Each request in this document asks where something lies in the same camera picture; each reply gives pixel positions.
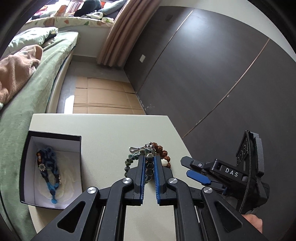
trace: black gripper frame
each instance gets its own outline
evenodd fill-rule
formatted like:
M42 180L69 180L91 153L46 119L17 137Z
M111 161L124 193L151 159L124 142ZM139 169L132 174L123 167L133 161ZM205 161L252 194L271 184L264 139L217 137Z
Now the black gripper frame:
M177 241L267 241L215 190L189 187L156 156L159 205L174 206Z
M31 241L122 241L126 206L143 203L145 169L145 157L140 156L127 178L84 191Z
M236 198L238 200L236 209L239 210L248 182L249 155L251 155L250 187L241 212L245 214L266 203L269 197L269 185L261 182L261 177L264 175L264 158L262 141L258 134L250 131L244 132L236 153L236 167L219 159L215 159L213 162L201 162L188 156L181 159L181 165L207 176L211 184L203 185L209 186L225 196Z

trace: pillow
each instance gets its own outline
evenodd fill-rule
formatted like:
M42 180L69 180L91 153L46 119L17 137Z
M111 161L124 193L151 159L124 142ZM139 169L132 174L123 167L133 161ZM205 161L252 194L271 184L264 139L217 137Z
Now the pillow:
M113 18L116 19L117 15L119 14L119 10L116 10L115 12L105 15L106 18Z
M127 0L118 0L118 1L115 1L111 4L108 4L107 6L105 4L104 7L99 10L99 12L102 12L104 15L111 14L111 13L121 9L125 5L126 1Z
M42 13L42 14L40 15L39 18L47 18L47 17L49 17L51 14L54 14L54 13L56 13L56 10L53 10L53 11L46 11L45 13Z
M4 51L2 57L6 57L11 53L15 53L21 50L23 47L28 45L37 44L41 46L44 44L45 39L50 34L57 34L58 28L48 27L48 28L30 28L20 34L16 35Z

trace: black box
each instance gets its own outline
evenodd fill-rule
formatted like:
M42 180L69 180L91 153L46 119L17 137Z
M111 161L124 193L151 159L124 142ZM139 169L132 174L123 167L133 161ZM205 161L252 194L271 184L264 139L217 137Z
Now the black box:
M36 161L37 151L47 147L56 153L61 176L56 204L51 201L52 196ZM53 174L50 170L47 172L53 183ZM63 210L82 193L81 173L81 136L29 131L20 164L20 201L36 207Z

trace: curtain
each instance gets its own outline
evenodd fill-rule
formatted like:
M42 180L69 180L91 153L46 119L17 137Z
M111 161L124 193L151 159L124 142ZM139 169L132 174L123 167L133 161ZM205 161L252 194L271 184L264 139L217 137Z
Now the curtain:
M97 63L122 67L160 0L128 0L119 12Z

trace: bed frame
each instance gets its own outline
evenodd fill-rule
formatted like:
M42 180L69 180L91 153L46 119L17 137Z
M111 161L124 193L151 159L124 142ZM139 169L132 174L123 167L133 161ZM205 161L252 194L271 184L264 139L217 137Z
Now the bed frame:
M54 79L54 84L52 86L52 91L49 96L49 100L46 106L45 113L56 113L57 112L57 104L59 102L59 95L61 93L62 85L66 76L66 72L70 65L74 53L74 49L68 54L63 64L61 65L57 76Z

